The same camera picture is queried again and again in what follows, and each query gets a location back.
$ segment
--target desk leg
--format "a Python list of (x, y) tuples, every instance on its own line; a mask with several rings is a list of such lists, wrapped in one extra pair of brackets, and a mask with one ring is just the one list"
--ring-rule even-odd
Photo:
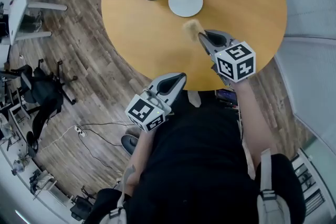
[(30, 2), (28, 3), (28, 8), (50, 8), (50, 9), (58, 9), (58, 10), (67, 10), (68, 7), (66, 5), (45, 3), (45, 2)]
[(17, 36), (15, 38), (15, 41), (23, 40), (23, 39), (30, 39), (30, 38), (38, 38), (38, 37), (50, 37), (50, 36), (51, 36), (51, 32), (27, 33), (27, 34)]

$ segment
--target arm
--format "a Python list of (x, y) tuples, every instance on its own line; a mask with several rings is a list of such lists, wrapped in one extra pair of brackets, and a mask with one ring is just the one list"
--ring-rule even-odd
[(242, 114), (245, 141), (251, 153), (254, 167), (257, 169), (261, 153), (264, 150), (270, 148), (272, 154), (277, 153), (276, 143), (248, 80), (245, 79), (237, 84), (233, 83), (233, 87)]
[(131, 159), (126, 167), (127, 169), (133, 165), (135, 168), (135, 172), (129, 176), (125, 186), (125, 193), (129, 196), (132, 196), (135, 187), (139, 183), (141, 173), (146, 167), (148, 158), (152, 152), (155, 131), (156, 130), (148, 133), (143, 131), (141, 132), (137, 146), (135, 147)]

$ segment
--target white plate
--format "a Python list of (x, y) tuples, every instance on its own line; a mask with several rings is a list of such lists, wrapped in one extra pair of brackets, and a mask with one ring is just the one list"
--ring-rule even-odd
[(203, 6), (203, 0), (168, 0), (169, 8), (181, 17), (197, 14)]

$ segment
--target power strip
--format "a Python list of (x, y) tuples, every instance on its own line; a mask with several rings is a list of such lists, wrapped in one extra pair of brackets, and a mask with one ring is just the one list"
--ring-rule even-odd
[(81, 136), (85, 137), (87, 136), (86, 131), (84, 131), (81, 127), (79, 127), (78, 125), (75, 125), (75, 131), (80, 134)]

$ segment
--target white desk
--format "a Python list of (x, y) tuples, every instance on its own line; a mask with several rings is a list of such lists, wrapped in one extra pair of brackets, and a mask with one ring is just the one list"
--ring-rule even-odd
[(26, 8), (49, 8), (57, 10), (68, 9), (68, 7), (65, 5), (43, 3), (43, 2), (30, 2), (29, 0), (14, 0), (14, 2), (10, 6), (8, 14), (9, 37), (11, 45), (13, 45), (14, 42), (17, 40), (51, 36), (51, 32), (49, 31), (29, 33), (29, 34), (18, 34), (18, 30), (20, 28), (20, 24), (25, 14)]

